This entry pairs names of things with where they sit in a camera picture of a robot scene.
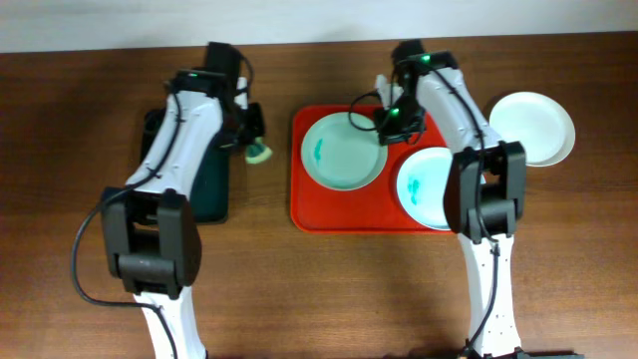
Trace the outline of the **green yellow sponge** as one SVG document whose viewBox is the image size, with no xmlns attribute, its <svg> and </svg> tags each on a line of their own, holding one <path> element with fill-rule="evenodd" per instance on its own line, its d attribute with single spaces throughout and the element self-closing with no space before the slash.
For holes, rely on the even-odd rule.
<svg viewBox="0 0 638 359">
<path fill-rule="evenodd" d="M 249 165 L 258 165 L 269 160 L 272 154 L 272 149 L 264 143 L 263 139 L 256 138 L 245 148 L 245 161 Z"/>
</svg>

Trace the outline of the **pale blue plate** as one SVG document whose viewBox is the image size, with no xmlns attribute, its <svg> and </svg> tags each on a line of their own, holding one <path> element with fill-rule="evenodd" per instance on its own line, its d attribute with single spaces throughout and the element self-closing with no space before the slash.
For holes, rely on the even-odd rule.
<svg viewBox="0 0 638 359">
<path fill-rule="evenodd" d="M 418 224 L 449 231 L 444 193 L 453 155 L 447 148 L 422 149 L 409 155 L 396 178 L 396 193 L 405 213 Z"/>
</svg>

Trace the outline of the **pale green plate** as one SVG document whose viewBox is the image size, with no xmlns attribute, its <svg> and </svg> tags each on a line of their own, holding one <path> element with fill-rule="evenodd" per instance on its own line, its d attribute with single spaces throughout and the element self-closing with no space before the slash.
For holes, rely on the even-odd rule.
<svg viewBox="0 0 638 359">
<path fill-rule="evenodd" d="M 321 118 L 306 132 L 301 162 L 309 176 L 323 187 L 348 191 L 362 188 L 384 169 L 388 149 L 368 117 L 348 112 Z"/>
</svg>

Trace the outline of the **white plate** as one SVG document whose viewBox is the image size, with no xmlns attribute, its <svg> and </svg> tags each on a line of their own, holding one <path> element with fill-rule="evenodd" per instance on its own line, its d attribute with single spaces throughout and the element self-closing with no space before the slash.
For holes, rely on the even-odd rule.
<svg viewBox="0 0 638 359">
<path fill-rule="evenodd" d="M 489 124 L 506 141 L 520 142 L 529 167 L 550 167 L 565 160 L 575 145 L 575 127 L 566 110 L 534 92 L 504 96 L 492 107 Z"/>
</svg>

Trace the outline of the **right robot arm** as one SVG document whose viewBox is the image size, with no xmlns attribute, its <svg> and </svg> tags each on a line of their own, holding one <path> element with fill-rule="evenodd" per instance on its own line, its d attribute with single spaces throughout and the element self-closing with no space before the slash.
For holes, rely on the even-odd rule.
<svg viewBox="0 0 638 359">
<path fill-rule="evenodd" d="M 393 50 L 393 71 L 378 84 L 374 115 L 381 145 L 418 139 L 431 117 L 452 153 L 443 197 L 469 277 L 471 327 L 463 358 L 521 358 L 515 327 L 510 258 L 524 207 L 526 158 L 481 113 L 449 51 L 428 52 L 419 40 Z"/>
</svg>

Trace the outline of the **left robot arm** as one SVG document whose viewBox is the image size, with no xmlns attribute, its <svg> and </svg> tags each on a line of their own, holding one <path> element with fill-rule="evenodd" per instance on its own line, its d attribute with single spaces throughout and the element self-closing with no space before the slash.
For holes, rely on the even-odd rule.
<svg viewBox="0 0 638 359">
<path fill-rule="evenodd" d="M 268 160 L 261 108 L 249 100 L 251 66 L 230 44 L 211 42 L 202 66 L 167 84 L 163 118 L 140 166 L 122 188 L 103 193 L 108 268 L 143 311 L 159 358 L 205 358 L 192 287 L 202 244 L 191 201 L 211 170 L 210 153 L 245 150 L 252 165 Z"/>
</svg>

